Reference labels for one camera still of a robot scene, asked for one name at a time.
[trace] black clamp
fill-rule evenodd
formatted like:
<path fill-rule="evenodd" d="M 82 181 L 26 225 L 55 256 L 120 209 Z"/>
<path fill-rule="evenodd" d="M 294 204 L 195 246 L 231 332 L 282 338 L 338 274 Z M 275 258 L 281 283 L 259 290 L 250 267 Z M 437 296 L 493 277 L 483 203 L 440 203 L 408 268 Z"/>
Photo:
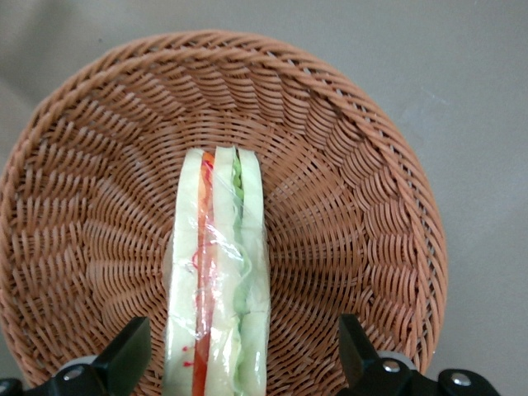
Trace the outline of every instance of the black clamp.
<path fill-rule="evenodd" d="M 152 354 L 148 318 L 133 318 L 90 365 L 71 365 L 36 388 L 0 379 L 0 396 L 129 396 Z"/>
<path fill-rule="evenodd" d="M 0 396 L 129 396 L 151 357 L 147 318 L 133 318 L 90 365 L 71 365 L 24 391 L 18 379 L 0 379 Z M 349 388 L 337 396 L 498 396 L 481 375 L 444 370 L 438 382 L 395 358 L 380 358 L 354 315 L 339 320 L 339 355 Z"/>
<path fill-rule="evenodd" d="M 339 318 L 339 356 L 349 388 L 337 396 L 498 396 L 481 375 L 444 370 L 438 382 L 394 358 L 380 358 L 354 315 Z"/>

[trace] woven basket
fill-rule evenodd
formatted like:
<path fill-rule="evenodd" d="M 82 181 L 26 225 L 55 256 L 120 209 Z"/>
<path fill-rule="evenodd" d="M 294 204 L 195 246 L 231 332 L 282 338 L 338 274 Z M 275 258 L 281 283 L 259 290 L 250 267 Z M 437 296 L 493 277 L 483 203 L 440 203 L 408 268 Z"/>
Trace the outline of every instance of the woven basket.
<path fill-rule="evenodd" d="M 271 261 L 268 394 L 344 384 L 337 319 L 420 371 L 446 302 L 446 246 L 422 168 L 393 123 L 324 62 L 258 35 L 198 31 L 114 49 L 46 98 L 0 186 L 0 307 L 27 381 L 98 353 L 136 315 L 159 394 L 162 259 L 183 158 L 237 145 L 262 166 Z"/>

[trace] bolt head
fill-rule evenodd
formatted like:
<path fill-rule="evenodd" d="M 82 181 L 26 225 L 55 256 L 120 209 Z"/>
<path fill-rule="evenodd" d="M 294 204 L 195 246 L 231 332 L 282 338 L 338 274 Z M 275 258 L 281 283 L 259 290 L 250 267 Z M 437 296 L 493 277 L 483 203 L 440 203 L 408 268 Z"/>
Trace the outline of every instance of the bolt head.
<path fill-rule="evenodd" d="M 388 373 L 398 373 L 401 370 L 399 363 L 397 361 L 392 360 L 384 361 L 383 368 Z"/>
<path fill-rule="evenodd" d="M 459 386 L 470 386 L 471 385 L 471 379 L 464 374 L 464 373 L 453 373 L 451 375 L 451 380 L 453 383 L 459 385 Z"/>
<path fill-rule="evenodd" d="M 77 367 L 73 367 L 71 370 L 69 370 L 65 375 L 64 375 L 64 380 L 65 381 L 71 381 L 71 380 L 74 380 L 76 379 L 77 377 L 79 377 L 84 371 L 84 367 L 82 367 L 81 365 L 78 365 Z"/>
<path fill-rule="evenodd" d="M 7 381 L 0 382 L 0 394 L 7 390 L 9 383 Z"/>

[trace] wrapped sandwich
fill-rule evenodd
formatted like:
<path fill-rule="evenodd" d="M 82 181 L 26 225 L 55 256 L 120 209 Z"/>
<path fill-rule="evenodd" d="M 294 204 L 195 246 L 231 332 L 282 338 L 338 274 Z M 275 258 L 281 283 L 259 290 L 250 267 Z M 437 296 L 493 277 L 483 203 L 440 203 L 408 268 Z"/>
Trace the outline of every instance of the wrapped sandwich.
<path fill-rule="evenodd" d="M 163 395 L 264 395 L 270 291 L 255 153 L 187 153 L 165 267 Z"/>

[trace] gray surface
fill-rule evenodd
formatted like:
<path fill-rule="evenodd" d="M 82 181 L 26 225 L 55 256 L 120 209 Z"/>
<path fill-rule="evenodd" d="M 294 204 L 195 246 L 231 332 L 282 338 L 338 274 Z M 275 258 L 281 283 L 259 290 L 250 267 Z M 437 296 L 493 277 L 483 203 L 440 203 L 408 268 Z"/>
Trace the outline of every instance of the gray surface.
<path fill-rule="evenodd" d="M 357 83 L 429 176 L 450 254 L 429 375 L 475 370 L 526 394 L 528 2 L 0 2 L 0 166 L 37 103 L 109 48 L 165 31 L 255 31 Z M 0 376 L 16 372 L 1 350 Z"/>

